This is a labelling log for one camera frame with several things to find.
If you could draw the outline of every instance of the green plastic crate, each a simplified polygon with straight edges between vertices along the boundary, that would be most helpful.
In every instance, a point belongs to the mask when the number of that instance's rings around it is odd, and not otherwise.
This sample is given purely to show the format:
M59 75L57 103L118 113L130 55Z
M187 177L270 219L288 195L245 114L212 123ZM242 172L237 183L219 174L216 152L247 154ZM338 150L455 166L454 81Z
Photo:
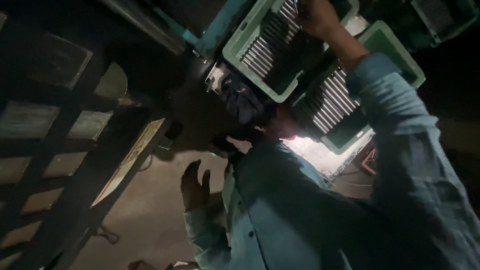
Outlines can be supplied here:
M274 89L240 62L250 45L260 35L261 26L265 23L265 16L269 12L277 13L284 2L285 0L258 0L223 48L224 58L278 103L285 101L297 87L298 76L303 73L303 70L309 65L316 64L322 56L322 50L318 49L318 44L312 42L305 53L299 57L298 63L289 67L292 70L291 74L285 76ZM331 0L331 3L337 11L338 17L341 18L342 25L346 25L359 9L358 0Z
M362 42L370 52L385 53L400 68L402 77L410 83L413 88L417 89L425 81L425 74L421 68L385 22L375 22L359 37L359 41ZM323 81L339 64L338 60L326 63L330 68L319 75L320 80L315 81ZM303 102L305 98L308 98L308 93L302 95L299 100L295 102L294 108L297 104ZM311 123L311 119L306 118L305 115L300 114L298 117L307 121L307 123ZM323 142L329 150L337 155L343 154L371 129L360 107L356 108L349 116L341 120L340 123L326 135L317 131L316 128L313 128L313 124L311 125L312 126L307 125L306 128L311 134L312 139Z

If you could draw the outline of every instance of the long-sleeved shirt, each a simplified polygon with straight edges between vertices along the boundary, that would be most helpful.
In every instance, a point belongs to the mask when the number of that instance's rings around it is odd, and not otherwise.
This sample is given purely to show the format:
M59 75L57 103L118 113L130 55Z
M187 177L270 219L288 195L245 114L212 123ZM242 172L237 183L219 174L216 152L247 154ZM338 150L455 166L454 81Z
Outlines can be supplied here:
M305 159L264 141L229 163L230 247L204 209L184 214L202 269L480 269L480 222L437 119L383 54L364 58L347 86L376 132L371 198L328 191Z

